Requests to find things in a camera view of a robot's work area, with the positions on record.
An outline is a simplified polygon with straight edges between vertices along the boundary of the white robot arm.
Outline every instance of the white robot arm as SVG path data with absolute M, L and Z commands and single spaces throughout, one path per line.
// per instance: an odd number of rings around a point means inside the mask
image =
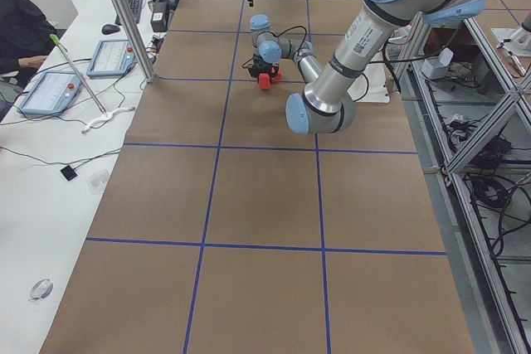
M 395 29 L 406 26 L 418 12 L 423 13 L 427 24 L 444 23 L 473 17 L 485 4 L 486 0 L 363 0 L 362 10 L 323 68 L 310 44 L 286 51 L 294 48 L 293 43 L 272 34 L 268 21 L 251 21 L 251 30 L 256 55 L 270 63 L 277 56 L 290 58 L 307 82 L 302 93 L 291 95 L 287 101 L 290 128 L 300 134 L 335 133 L 353 120 L 348 88 Z

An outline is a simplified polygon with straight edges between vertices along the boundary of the black mouse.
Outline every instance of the black mouse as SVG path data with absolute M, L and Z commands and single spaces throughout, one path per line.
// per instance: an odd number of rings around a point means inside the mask
M 115 32 L 119 32 L 119 27 L 115 24 L 105 24 L 101 28 L 101 33 L 104 35 L 109 35 Z

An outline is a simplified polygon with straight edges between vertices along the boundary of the white table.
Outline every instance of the white table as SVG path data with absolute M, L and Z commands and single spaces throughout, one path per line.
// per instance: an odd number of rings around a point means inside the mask
M 108 36 L 100 32 L 104 24 L 114 23 L 115 15 L 110 0 L 92 0 L 86 5 L 61 39 L 73 60 L 92 57 L 101 39 L 126 38 L 123 29 Z M 153 35 L 150 16 L 144 0 L 138 27 L 146 46 Z M 55 49 L 42 68 L 64 61 Z M 78 64 L 82 71 L 88 65 Z M 100 93 L 114 81 L 89 80 L 89 84 Z M 136 66 L 117 84 L 125 96 L 123 106 L 139 103 L 143 81 Z M 86 90 L 81 90 L 76 103 L 89 97 Z M 99 98 L 107 110 L 115 109 L 122 99 L 112 89 Z M 61 117 L 88 122 L 99 115 L 94 101 L 89 99 Z M 80 133 L 83 124 L 59 119 L 0 126 L 0 146 L 48 162 L 91 158 L 121 148 L 133 116 L 134 112 L 118 114 L 101 129 L 86 135 Z M 11 109 L 2 123 L 19 120 L 21 115 Z M 102 196 L 90 192 L 87 177 L 101 170 L 112 172 L 116 158 L 114 155 L 89 162 L 77 170 L 78 177 L 68 182 L 60 173 L 62 166 L 43 166 L 0 150 L 0 352 L 40 351 Z M 50 279 L 53 291 L 43 300 L 30 302 L 30 290 L 40 279 Z

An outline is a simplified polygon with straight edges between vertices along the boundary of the keyboard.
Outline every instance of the keyboard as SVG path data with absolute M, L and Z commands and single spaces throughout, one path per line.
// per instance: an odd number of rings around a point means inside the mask
M 140 14 L 142 13 L 142 2 L 143 0 L 127 0 L 129 3 L 129 8 L 133 12 L 134 21 L 138 24 L 140 22 Z M 122 25 L 119 22 L 119 17 L 116 16 L 116 25 Z

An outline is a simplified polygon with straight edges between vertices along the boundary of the white box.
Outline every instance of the white box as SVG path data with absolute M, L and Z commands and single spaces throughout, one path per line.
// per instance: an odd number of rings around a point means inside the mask
M 453 57 L 454 52 L 446 48 L 438 57 L 426 58 L 422 64 L 422 74 L 429 80 L 444 78 Z

